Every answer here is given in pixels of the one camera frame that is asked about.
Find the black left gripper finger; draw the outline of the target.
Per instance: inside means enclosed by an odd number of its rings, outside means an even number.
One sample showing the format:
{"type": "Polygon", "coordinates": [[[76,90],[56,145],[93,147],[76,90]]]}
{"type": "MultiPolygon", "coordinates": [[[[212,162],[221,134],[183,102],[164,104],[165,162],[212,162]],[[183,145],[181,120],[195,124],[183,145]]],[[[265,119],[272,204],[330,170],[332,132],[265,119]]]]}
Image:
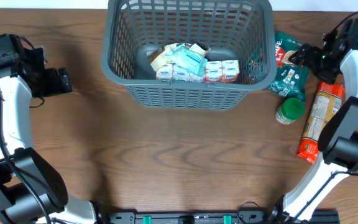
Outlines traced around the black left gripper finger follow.
{"type": "Polygon", "coordinates": [[[44,76],[44,90],[42,96],[53,96],[61,93],[60,84],[61,79],[58,70],[55,68],[46,69],[43,72],[44,76]]]}
{"type": "Polygon", "coordinates": [[[62,93],[70,93],[72,92],[70,77],[68,75],[68,70],[65,68],[59,68],[58,74],[60,77],[60,90],[62,93]]]}

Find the green coffee sachet bag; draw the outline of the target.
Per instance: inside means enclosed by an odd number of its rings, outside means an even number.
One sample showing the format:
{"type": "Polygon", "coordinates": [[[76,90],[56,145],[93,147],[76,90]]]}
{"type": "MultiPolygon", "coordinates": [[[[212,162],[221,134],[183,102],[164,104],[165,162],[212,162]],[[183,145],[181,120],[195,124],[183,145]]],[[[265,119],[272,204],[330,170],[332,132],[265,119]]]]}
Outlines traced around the green coffee sachet bag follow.
{"type": "Polygon", "coordinates": [[[271,92],[285,98],[306,101],[305,84],[310,74],[307,67],[297,66],[289,61],[303,42],[284,32],[275,33],[275,61],[277,73],[267,87],[271,92]]]}

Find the red orange pasta packet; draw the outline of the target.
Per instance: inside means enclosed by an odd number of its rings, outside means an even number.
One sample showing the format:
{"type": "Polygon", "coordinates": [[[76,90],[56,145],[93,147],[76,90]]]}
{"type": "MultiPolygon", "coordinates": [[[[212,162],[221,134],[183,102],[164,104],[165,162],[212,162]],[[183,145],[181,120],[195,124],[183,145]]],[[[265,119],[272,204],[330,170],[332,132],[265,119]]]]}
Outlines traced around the red orange pasta packet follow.
{"type": "Polygon", "coordinates": [[[297,156],[313,164],[318,157],[318,139],[331,118],[339,111],[345,96],[343,85],[320,82],[311,107],[297,156]]]}

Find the green lidded jar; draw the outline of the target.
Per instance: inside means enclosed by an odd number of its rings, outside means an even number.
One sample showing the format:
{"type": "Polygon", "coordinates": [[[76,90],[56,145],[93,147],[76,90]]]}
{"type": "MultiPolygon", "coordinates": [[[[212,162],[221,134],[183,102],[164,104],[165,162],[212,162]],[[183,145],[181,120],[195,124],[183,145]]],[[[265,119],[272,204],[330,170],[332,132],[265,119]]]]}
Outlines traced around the green lidded jar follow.
{"type": "Polygon", "coordinates": [[[284,125],[289,125],[300,119],[305,113],[304,103],[298,98],[286,99],[276,110],[276,120],[284,125]]]}

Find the yoghurt cup multipack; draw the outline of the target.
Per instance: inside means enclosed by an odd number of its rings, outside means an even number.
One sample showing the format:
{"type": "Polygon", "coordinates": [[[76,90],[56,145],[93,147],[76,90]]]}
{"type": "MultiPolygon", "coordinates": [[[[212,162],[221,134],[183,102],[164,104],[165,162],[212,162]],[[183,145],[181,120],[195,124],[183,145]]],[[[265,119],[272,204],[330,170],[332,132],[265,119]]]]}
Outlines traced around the yoghurt cup multipack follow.
{"type": "Polygon", "coordinates": [[[156,72],[156,79],[192,83],[232,83],[237,80],[239,73],[238,60],[207,62],[204,70],[198,75],[177,64],[168,63],[156,72]]]}

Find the beige bread bag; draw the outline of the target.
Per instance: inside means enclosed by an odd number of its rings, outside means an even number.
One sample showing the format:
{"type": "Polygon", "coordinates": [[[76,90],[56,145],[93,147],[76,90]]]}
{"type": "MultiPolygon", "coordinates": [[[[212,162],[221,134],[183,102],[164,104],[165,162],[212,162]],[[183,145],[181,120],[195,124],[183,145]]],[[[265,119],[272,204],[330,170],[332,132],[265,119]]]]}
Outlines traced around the beige bread bag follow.
{"type": "Polygon", "coordinates": [[[206,56],[206,54],[210,51],[210,49],[205,50],[201,48],[197,44],[189,44],[189,43],[174,43],[165,45],[153,52],[147,52],[147,58],[150,62],[151,67],[155,72],[160,70],[165,64],[173,63],[172,60],[166,58],[166,54],[169,54],[172,50],[177,48],[180,45],[184,45],[185,48],[190,49],[202,56],[206,56]]]}

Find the teal wet wipes pack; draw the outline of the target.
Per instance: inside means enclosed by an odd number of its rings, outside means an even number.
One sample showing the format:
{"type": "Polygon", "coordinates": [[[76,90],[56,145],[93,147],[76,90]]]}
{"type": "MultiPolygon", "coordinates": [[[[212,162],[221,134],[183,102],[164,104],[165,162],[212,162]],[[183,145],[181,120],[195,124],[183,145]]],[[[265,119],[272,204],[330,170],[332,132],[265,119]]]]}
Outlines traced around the teal wet wipes pack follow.
{"type": "Polygon", "coordinates": [[[169,53],[166,53],[165,56],[168,60],[190,73],[202,77],[208,62],[205,57],[206,53],[207,50],[204,50],[198,44],[181,44],[169,53]]]}

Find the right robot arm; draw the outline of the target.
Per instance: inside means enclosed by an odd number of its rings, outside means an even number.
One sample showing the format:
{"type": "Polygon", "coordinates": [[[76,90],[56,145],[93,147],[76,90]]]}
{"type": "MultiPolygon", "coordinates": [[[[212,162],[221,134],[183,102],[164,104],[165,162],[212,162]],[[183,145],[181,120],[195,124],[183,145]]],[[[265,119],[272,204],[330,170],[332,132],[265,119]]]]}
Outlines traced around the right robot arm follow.
{"type": "Polygon", "coordinates": [[[289,61],[305,65],[327,84],[345,80],[346,102],[323,128],[319,156],[298,185],[275,204],[268,223],[307,223],[316,207],[341,180],[358,176],[358,18],[323,38],[323,48],[304,44],[289,61]]]}

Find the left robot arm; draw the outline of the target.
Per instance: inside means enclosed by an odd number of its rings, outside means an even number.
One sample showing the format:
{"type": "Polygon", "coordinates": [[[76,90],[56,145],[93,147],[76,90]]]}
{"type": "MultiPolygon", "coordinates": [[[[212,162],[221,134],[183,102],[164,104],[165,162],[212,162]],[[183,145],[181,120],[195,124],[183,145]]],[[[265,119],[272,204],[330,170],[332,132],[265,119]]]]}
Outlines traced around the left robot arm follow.
{"type": "Polygon", "coordinates": [[[0,35],[0,221],[99,223],[90,201],[68,194],[61,175],[34,149],[31,101],[71,92],[64,68],[46,68],[44,49],[0,35]]]}

